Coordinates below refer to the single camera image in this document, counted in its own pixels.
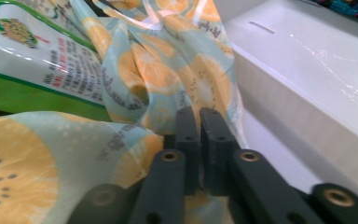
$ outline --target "colorful fabric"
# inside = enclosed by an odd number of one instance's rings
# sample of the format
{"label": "colorful fabric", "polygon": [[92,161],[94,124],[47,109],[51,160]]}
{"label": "colorful fabric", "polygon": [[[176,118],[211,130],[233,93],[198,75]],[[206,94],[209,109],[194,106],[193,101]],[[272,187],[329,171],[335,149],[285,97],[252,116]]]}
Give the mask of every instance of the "colorful fabric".
{"label": "colorful fabric", "polygon": [[312,0],[319,5],[358,18],[358,0]]}
{"label": "colorful fabric", "polygon": [[[178,109],[218,110],[244,146],[234,55],[212,0],[51,0],[103,59],[103,104],[113,122],[58,112],[0,117],[0,223],[66,223],[102,183],[127,188],[147,175]],[[186,223],[232,223],[227,201],[186,197]]]}

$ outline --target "package logo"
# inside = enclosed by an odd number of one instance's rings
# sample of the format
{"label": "package logo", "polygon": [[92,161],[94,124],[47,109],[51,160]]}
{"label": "package logo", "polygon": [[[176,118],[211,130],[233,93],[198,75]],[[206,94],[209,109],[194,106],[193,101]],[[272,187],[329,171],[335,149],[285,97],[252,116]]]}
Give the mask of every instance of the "package logo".
{"label": "package logo", "polygon": [[17,19],[0,19],[0,34],[31,49],[36,48],[37,39],[25,24]]}

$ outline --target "patterned cloth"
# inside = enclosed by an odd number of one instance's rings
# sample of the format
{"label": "patterned cloth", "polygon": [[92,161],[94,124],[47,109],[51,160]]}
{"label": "patterned cloth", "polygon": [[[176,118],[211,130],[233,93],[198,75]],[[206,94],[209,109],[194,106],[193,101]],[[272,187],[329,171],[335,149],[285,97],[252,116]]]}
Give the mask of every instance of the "patterned cloth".
{"label": "patterned cloth", "polygon": [[358,18],[358,0],[312,0],[319,5]]}
{"label": "patterned cloth", "polygon": [[[120,12],[94,1],[110,18],[69,2],[51,0],[103,59],[113,122],[58,112],[0,117],[0,223],[66,223],[91,188],[144,178],[185,106],[196,115],[218,110],[244,146],[233,51],[212,0],[111,1]],[[226,199],[186,197],[186,223],[231,223]]]}

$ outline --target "white plastic container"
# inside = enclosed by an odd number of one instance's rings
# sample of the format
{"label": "white plastic container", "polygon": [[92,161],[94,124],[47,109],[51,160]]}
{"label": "white plastic container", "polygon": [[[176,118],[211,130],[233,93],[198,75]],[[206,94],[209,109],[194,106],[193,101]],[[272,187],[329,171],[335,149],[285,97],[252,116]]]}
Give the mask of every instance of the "white plastic container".
{"label": "white plastic container", "polygon": [[358,20],[307,0],[215,3],[236,51],[248,116],[279,142],[257,144],[259,128],[245,124],[250,147],[274,151],[272,163],[294,153],[310,175],[284,163],[289,179],[292,169],[292,178],[358,194]]}

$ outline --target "dark multicolored object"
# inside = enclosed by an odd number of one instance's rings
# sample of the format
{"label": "dark multicolored object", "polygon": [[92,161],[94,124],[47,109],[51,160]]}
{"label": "dark multicolored object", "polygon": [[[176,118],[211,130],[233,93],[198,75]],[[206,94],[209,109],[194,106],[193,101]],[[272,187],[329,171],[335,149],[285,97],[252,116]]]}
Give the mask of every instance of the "dark multicolored object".
{"label": "dark multicolored object", "polygon": [[312,0],[319,5],[358,18],[358,0]]}

